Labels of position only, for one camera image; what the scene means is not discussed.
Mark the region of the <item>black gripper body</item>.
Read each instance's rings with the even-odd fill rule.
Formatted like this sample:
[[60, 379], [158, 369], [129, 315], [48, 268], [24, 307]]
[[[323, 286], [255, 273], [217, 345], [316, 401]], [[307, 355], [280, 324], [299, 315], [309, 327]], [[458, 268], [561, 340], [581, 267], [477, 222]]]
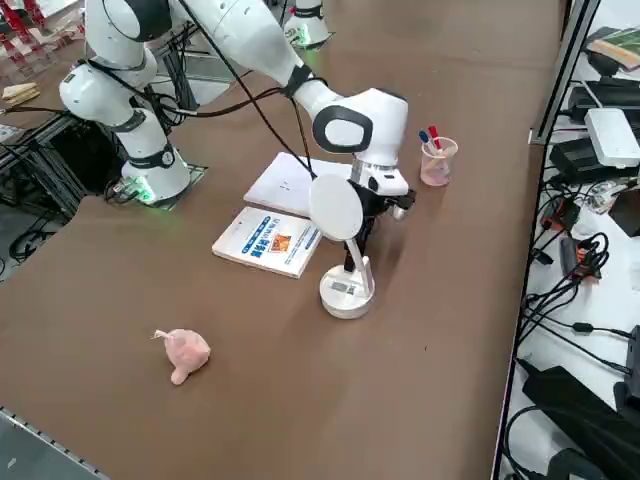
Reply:
[[363, 225], [384, 214], [390, 208], [399, 211], [397, 219], [401, 219], [414, 205], [416, 199], [416, 191], [413, 189], [409, 189], [404, 195], [395, 196], [380, 195], [359, 184], [355, 184], [355, 190], [362, 204]]

